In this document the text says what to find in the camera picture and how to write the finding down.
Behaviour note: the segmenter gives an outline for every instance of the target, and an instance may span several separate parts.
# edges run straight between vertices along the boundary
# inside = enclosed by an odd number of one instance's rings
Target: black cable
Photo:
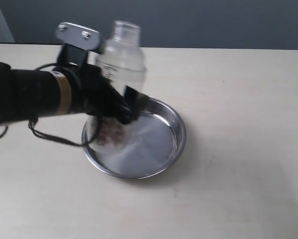
[[[56,67],[61,68],[64,71],[66,71],[67,73],[69,73],[77,81],[77,83],[80,86],[80,81],[77,78],[76,74],[72,70],[70,70],[70,69],[68,69],[66,67],[60,66],[57,63],[45,64],[45,65],[42,65],[42,66],[36,68],[35,70],[41,70],[41,69],[44,69],[44,68],[47,68],[47,67],[50,67],[50,66],[56,66]],[[28,122],[28,128],[38,138],[42,138],[42,139],[45,139],[45,140],[49,140],[49,141],[53,141],[53,142],[61,143],[61,144],[65,144],[65,145],[75,146],[75,147],[85,147],[88,144],[90,144],[91,142],[93,142],[96,139],[96,137],[98,136],[99,132],[100,132],[100,129],[101,129],[101,126],[102,126],[102,122],[103,122],[103,118],[102,118],[102,116],[100,114],[97,114],[96,117],[97,117],[97,122],[98,122],[97,123],[97,128],[96,128],[93,136],[90,138],[90,140],[88,140],[85,143],[75,143],[75,142],[72,142],[72,141],[70,141],[68,139],[65,139],[65,138],[62,138],[62,137],[58,137],[58,136],[54,136],[54,135],[50,135],[50,134],[46,134],[46,133],[43,133],[43,132],[40,132],[40,131],[36,130],[35,129],[35,126],[38,123],[38,118],[31,119]]]
[[[0,139],[5,136],[5,134],[7,133],[7,131],[8,131],[8,126],[6,125],[4,131],[0,134]]]

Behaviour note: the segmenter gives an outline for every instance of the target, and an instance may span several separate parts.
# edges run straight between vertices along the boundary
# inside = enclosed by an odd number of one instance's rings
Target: table
[[[33,69],[58,50],[0,45],[0,61]],[[182,157],[125,181],[14,124],[0,140],[0,239],[298,239],[298,51],[144,51],[144,92],[185,121]],[[79,141],[85,120],[38,128]]]

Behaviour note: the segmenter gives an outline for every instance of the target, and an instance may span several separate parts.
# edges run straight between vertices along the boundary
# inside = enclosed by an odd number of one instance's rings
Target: stainless steel dish
[[[86,140],[85,126],[82,142]],[[151,98],[122,151],[101,154],[90,147],[85,147],[84,151],[89,161],[104,173],[124,179],[142,179],[173,165],[185,143],[186,129],[180,115],[166,103]]]

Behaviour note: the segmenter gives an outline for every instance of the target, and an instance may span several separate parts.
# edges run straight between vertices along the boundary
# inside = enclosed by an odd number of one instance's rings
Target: screw
[[[82,31],[81,34],[83,35],[84,38],[88,39],[90,37],[90,33],[87,31]]]
[[[61,23],[61,24],[58,25],[58,28],[59,28],[61,31],[65,31],[66,28],[67,28],[67,26],[66,26],[65,24]]]

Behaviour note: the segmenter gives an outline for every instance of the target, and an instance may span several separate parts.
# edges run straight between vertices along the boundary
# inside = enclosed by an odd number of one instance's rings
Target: clear plastic bottle
[[[140,44],[141,28],[126,21],[115,21],[114,33],[106,42],[105,53],[96,57],[95,64],[123,95],[125,86],[141,92],[146,77],[145,55]],[[104,118],[98,138],[90,144],[97,152],[114,153],[123,149],[132,134],[132,124],[122,125],[116,119]],[[97,120],[89,117],[87,136],[93,135]]]

